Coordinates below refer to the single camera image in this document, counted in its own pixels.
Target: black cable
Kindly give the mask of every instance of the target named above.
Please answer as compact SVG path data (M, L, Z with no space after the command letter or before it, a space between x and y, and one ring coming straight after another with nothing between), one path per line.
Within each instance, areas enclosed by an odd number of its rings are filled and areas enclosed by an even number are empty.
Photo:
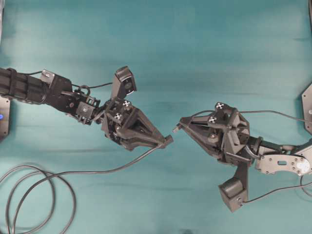
M19 204L18 204L18 207L15 211L15 215L14 215L14 218L13 218L13 223L12 223L12 226L10 227L10 221L9 221L9 218L8 218L8 211L9 211L9 202L8 202L8 205L7 205L7 214L6 214L6 223L7 223L7 229L9 231L9 234L16 234L16 221L17 221L17 218L18 218L18 214L19 214L19 211L20 211L20 208L24 202L24 200L26 199L26 197L28 196L28 194L36 187L38 186L39 184L41 184L42 182L45 182L45 181L50 181L52 178L59 178L61 180L63 180L63 182L65 182L68 186L68 188L70 189L71 193L72 193L72 196L73 196L73 212L72 212L72 216L69 220L69 222L66 224L65 228L61 231L60 234L64 234L68 228L70 227L73 219L74 219L74 215L75 215L75 211L76 211L76 197L75 197L75 193L74 191L72 190L70 184L68 184L68 182L66 180L64 180L61 176L63 175L73 175L73 174L76 174L76 175L85 175L85 174L107 174L107 173L113 173L113 172L117 172L117 171L120 171L122 169L125 169L137 162L139 162L141 159L145 158L147 155L149 155L150 153L152 153L153 151L155 151L156 149L160 148L161 145L158 145L158 146L155 146L151 149L149 149L148 151L146 151L145 153L143 153L142 155L140 155L139 157L135 158L134 160L132 160L131 162L127 163L127 164L124 164L123 166L120 166L120 167L117 167L117 168L114 168L114 169L110 169L110 170L106 170L106 171L69 171L69 172L61 172L61 173L57 173L57 174L54 174L54 173L51 173L51 172L46 172L46 171L43 171L37 167L34 167L34 166L31 166L31 165L21 165L21 166L18 166L12 170L10 170L9 172L7 172L2 178L0 178L0 183L11 173L11 172L14 172L20 168L32 168L32 169L35 169L37 171L40 171L40 172L43 172L43 173L46 173L46 177L44 179L41 179L39 181L37 181L35 184L33 184L28 190L27 192L24 194L24 196L22 197L22 199L20 200ZM10 197L9 197L9 201L11 200L11 197L15 191L15 188L19 185L19 182L23 181L24 179L26 179L28 176L31 176L31 175L35 175L36 173L32 173L32 174L29 174L29 175L26 175L25 177L23 177L22 179L20 179L18 181L18 183L15 185L15 187L13 188L11 194L10 194ZM37 227L29 232L27 232L28 234L30 233L33 233L34 231L38 230L39 228L41 228L42 226L40 227Z
M41 73L41 72L42 72L42 71L32 72L32 73L20 73L20 74L26 75L26 76L31 76L31 75L39 74L39 73ZM109 82L109 83L105 83L105 84L100 84L100 85L96 85L96 86L88 86L88 87L89 87L89 89L95 89L95 88L103 87L103 86L110 85L110 84L113 84L113 83L112 83L112 82ZM80 87L79 85L76 85L76 84L72 84L72 86L75 86L75 87L77 87L77 88Z
M109 82L109 83L105 83L105 84L100 84L100 85L97 85L97 86L88 86L89 89L95 89L95 88L99 88L99 87L103 87L103 86L106 86L106 85L110 85L110 84L113 84L112 82Z
M303 180L303 175L302 175L301 178L300 178L300 185L302 185L302 180ZM305 193L306 195L312 197L312 194L309 193L304 187L302 187L301 189L304 191L304 193Z
M270 192L268 192L268 193L266 193L266 194L264 194L264 195L261 195L261 196L259 196L259 197L254 198L254 199L251 199L251 200L249 200L249 201L243 201L242 203L243 203L243 204L246 204L246 203L251 203L251 202L257 201L257 200L259 200L259 199L261 199L261 198L264 198L265 196L268 196L268 195L270 195L270 194L272 194L272 193L275 193L275 192L277 192L277 191L287 190L287 189L298 189L298 188L304 189L305 187L308 187L308 186L311 186L311 185L312 185L312 182L307 183L307 184L302 184L302 177L301 177L301 179L300 179L300 185L274 189L274 190L272 190L272 191L270 191Z
M206 111L200 111L194 115L192 115L191 117L194 117L194 116L198 116L202 113L206 113L206 112L215 112L215 111L211 111L211 110L206 110ZM290 116L290 115L287 115L287 114L284 114L282 112L279 112L279 111L272 111L272 110L264 110L264 111L239 111L241 114L254 114L254 113L274 113L274 114L278 114L278 115L281 115L281 116L284 116L284 117L287 117L287 118L291 118L291 119L294 119L294 120L297 120L297 121L302 121L302 122L305 122L305 123L310 123L312 124L311 121L308 121L308 120L305 120L305 119L302 119L302 118L296 118L296 117L293 117L293 116Z
M32 72L32 73L20 73L20 74L22 74L22 75L26 75L26 76L31 76L31 75L36 75L36 74L39 74L39 73L41 73L42 71L39 71L39 72Z

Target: gray cable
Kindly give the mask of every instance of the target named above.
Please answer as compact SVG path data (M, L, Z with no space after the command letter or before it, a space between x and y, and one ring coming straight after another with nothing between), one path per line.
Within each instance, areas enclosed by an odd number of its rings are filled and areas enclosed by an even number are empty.
M10 209L10 204L11 204L11 200L12 200L12 196L15 192L15 189L19 186L19 184L21 182L23 182L24 180L26 180L27 178L31 177L31 176L34 176L34 175L37 175L39 174L40 172L32 172L32 173L29 173L25 176L23 176L21 179L19 179L16 184L14 185L13 189L11 190L10 192L10 195L9 195L9 198L8 198L8 201L6 203L6 209L5 209L5 222L6 222L6 227L7 227L7 231L8 233L11 233L11 222L10 222L10 215L9 215L9 209ZM24 233L20 233L20 234L31 234L31 233L34 233L35 231L39 230L40 228L42 228L49 220L50 218L52 217L52 214L54 212L54 209L55 209L55 187L52 183L52 181L50 181L50 184L51 184L51 189L52 189L52 207L51 207L51 210L50 210L50 213L49 215L46 217L46 219L41 223L39 224L37 227L31 229L30 231L27 231L27 232L24 232Z
M19 179L17 181L17 183L15 184L15 186L13 187L13 189L11 190L11 193L10 193L10 196L8 198L7 205L6 205L6 214L5 214L5 216L6 216L6 225L7 225L7 230L8 230L9 234L11 233L11 230L10 230L11 228L12 228L12 233L13 234L15 233L15 229L16 229L16 227L14 225L12 227L10 227L9 208L10 208L10 203L11 203L11 199L12 199L13 193L14 193L15 189L18 187L18 185L21 182L23 182L25 179L29 178L30 176L34 176L34 175L39 174L39 173L44 174L46 176L46 178L48 177L48 175L54 175L51 172L43 171L40 168L32 166L32 165L20 165L20 166L17 166L15 168L11 169L4 176L2 176L0 178L0 183L5 178L7 178L12 172L15 172L15 171L18 171L18 170L21 170L21 169L25 169L25 168L36 170L36 172L29 173L29 174L25 175L24 177L22 177L21 179ZM71 223L73 222L75 214L76 214L76 206L77 206L76 195L75 195L75 192L74 192L73 188L71 187L71 185L65 179L63 179L60 176L58 176L58 179L62 180L66 184L66 186L69 188L69 190L71 192L72 199L73 199L73 211L72 211L70 220L69 220L69 222L67 223L67 225L65 227L66 229L68 229L69 226L71 225ZM53 185L51 179L48 179L48 180L49 180L49 182L51 184L51 188L53 188L52 192L55 193L54 185ZM39 224L37 227L35 227L32 230L30 230L28 232L25 232L23 234L31 234L31 233L34 233L35 231L39 230L40 228L42 228L50 220L50 218L51 218L51 216L52 216L52 214L54 212L54 207L55 207L55 194L53 194L53 197L52 197L52 207L51 207L50 213L47 216L47 218L41 224Z
M57 174L53 174L51 172L45 172L47 174L49 174L49 176L37 181L35 184L33 184L27 191L26 193L23 195L22 199L20 200L17 208L16 208L16 211L15 211L15 215L14 215L14 218L13 218L13 224L12 224L12 234L16 234L15 231L16 231L16 222L17 222L17 218L18 218L18 214L19 214L19 211L20 211L20 208L24 202L24 200L26 199L26 197L28 196L28 194L36 187L38 186L39 184L41 184L42 182L45 182L47 180L51 180L52 178L60 178L60 176L63 176L63 175L73 175L73 174L76 174L76 175L94 175L94 174L107 174L107 173L113 173L113 172L117 172L117 171L120 171L122 169L125 169L137 162L139 162L140 160L142 160L143 158L145 158L147 155L149 155L150 153L152 153L154 150L160 148L161 145L158 145L154 148L151 148L149 149L148 151L146 151L145 153L143 153L142 155L140 155L139 157L135 158L134 160L132 160L131 162L123 165L123 166L120 166L120 167L117 167L117 168L114 168L114 169L110 169L110 170L106 170L106 171L68 171L68 172L61 172L61 173L57 173ZM23 166L20 166L20 167L31 167L31 168L35 168L33 166L30 166L30 165L23 165ZM72 213L72 216L71 216L71 219L69 220L69 222L67 223L67 225L65 226L65 228L60 232L60 234L64 234L68 228L70 227L73 219L74 219L74 215L75 215L75 211L76 211L76 197L75 197L75 193L74 191L71 189L71 192L72 192L72 196L73 196L73 200L74 200L74 207L73 207L73 213Z

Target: gripper jaw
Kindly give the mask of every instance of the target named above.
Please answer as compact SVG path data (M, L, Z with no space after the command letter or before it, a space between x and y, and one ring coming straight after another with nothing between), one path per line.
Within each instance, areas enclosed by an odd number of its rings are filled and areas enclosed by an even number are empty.
M164 137L143 112L131 102L114 98L106 103L102 130L105 136L131 151L137 146L165 148L173 142Z

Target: green table surface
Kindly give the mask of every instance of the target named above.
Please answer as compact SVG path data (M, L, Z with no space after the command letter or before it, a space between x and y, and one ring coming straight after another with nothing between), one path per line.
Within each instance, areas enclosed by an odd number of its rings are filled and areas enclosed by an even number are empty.
M273 109L302 117L300 94L312 81L307 0L7 0L0 67L44 68L75 84L110 82L128 65L138 91L128 97L166 136L181 117L222 101L239 110ZM110 87L92 91L106 101ZM49 106L12 102L11 132L1 143L0 171L32 162L53 172L105 170L142 152L128 152ZM302 144L303 124L273 114L245 115L254 137ZM218 164L183 131L175 142L110 175L68 175L78 199L69 234L262 234L312 231L312 199L301 190L276 193L231 213L218 184L235 168ZM0 225L10 188L0 186ZM11 214L25 190L18 188ZM296 185L298 176L250 169L250 198ZM70 193L60 182L51 222L57 234L69 218ZM48 213L47 183L22 206L19 227Z

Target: teal fabric surface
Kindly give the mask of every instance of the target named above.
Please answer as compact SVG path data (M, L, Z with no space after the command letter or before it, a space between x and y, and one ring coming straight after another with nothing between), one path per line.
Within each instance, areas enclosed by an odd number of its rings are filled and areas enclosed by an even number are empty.
M128 97L166 136L181 117L222 101L239 110L272 109L302 117L300 94L312 81L307 0L7 0L0 67L46 68L75 84L110 82L128 65L138 92ZM110 87L92 91L106 101ZM128 152L49 106L13 101L11 132L0 145L0 171L33 162L53 172L105 170L146 149ZM310 139L303 124L273 114L245 117L251 134L278 144ZM301 190L276 193L231 213L218 184L235 168L218 164L186 133L140 163L110 175L68 175L78 196L69 234L262 234L312 231L312 200ZM0 186L0 224L14 179ZM13 199L34 181L29 179ZM250 198L296 185L295 174L250 169ZM57 185L57 209L39 233L61 231L71 212ZM48 213L48 184L27 198L19 227Z

